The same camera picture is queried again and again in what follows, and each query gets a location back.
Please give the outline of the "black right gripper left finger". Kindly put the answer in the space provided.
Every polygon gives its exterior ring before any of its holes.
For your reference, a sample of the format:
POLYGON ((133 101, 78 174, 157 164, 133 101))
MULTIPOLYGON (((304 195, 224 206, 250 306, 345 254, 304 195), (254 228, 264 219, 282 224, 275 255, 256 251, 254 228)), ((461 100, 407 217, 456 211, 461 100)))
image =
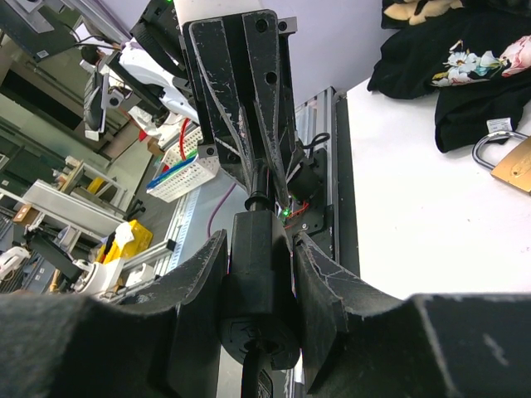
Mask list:
POLYGON ((213 397, 227 233, 122 303, 1 297, 4 397, 213 397))

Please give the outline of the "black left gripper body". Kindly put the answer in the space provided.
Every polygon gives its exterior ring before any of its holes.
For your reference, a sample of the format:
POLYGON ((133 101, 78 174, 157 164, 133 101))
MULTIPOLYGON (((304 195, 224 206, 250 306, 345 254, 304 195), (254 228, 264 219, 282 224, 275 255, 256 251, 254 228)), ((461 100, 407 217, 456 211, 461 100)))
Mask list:
POLYGON ((294 18, 186 22, 183 53, 203 145, 251 195, 314 195, 326 155, 297 135, 290 67, 294 18))

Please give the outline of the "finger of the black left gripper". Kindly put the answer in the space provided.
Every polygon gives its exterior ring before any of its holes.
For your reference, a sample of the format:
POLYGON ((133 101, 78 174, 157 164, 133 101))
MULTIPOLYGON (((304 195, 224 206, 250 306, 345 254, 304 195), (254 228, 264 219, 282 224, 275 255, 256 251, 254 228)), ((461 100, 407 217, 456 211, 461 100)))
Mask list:
POLYGON ((197 112, 206 140, 222 141, 237 159, 221 156, 222 168, 250 195, 257 167, 255 86, 248 18, 207 18, 183 25, 197 112))
POLYGON ((242 22, 253 89, 253 155, 269 172, 274 198, 286 207, 289 204, 288 169, 295 150, 290 23, 280 20, 270 9, 247 12, 242 22))

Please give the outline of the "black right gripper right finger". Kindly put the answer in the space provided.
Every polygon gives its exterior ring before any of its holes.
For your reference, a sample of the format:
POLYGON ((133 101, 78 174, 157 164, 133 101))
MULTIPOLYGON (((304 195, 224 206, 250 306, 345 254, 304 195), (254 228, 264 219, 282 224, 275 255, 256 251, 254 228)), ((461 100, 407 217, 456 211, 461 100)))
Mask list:
POLYGON ((527 294, 400 300, 294 242, 304 383, 313 397, 527 397, 527 294))

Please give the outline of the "large brass padlock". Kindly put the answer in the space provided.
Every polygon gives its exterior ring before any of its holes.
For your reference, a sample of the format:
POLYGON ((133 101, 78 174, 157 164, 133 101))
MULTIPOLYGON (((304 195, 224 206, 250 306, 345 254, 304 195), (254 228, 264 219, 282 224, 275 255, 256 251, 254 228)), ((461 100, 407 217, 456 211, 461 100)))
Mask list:
POLYGON ((514 131, 489 133, 475 144, 471 155, 474 161, 487 169, 494 179, 530 195, 530 137, 528 135, 514 131), (519 144, 496 165, 482 158, 482 150, 487 143, 509 138, 519 140, 519 144))

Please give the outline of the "black padlock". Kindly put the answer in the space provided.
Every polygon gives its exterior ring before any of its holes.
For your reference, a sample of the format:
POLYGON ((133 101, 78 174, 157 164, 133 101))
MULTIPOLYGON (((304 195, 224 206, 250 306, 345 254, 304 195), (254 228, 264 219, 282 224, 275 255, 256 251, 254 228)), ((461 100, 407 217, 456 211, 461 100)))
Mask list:
POLYGON ((290 244, 274 212, 274 194, 268 167, 257 163, 246 209, 233 220, 218 333, 238 362, 260 349, 272 369, 287 370, 300 357, 300 313, 292 289, 290 244))

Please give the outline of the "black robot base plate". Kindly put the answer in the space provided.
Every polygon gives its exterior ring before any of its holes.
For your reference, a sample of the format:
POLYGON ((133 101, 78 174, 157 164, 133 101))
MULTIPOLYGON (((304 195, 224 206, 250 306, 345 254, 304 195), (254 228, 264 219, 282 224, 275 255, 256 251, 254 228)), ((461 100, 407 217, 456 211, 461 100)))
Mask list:
POLYGON ((360 259, 353 165, 344 92, 328 89, 307 100, 295 111, 298 138, 314 146, 312 170, 319 176, 322 191, 310 204, 292 208, 299 212, 286 221, 289 237, 304 232, 332 260, 359 276, 360 259))

